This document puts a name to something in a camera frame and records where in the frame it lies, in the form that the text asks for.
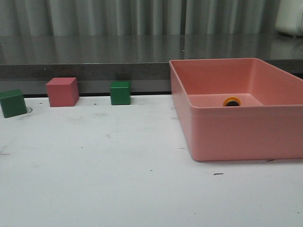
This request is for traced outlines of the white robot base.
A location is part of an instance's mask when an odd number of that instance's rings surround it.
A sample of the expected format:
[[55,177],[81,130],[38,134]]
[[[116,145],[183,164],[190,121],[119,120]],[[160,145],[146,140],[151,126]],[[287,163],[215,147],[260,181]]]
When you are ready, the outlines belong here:
[[290,36],[303,35],[303,0],[281,0],[275,29]]

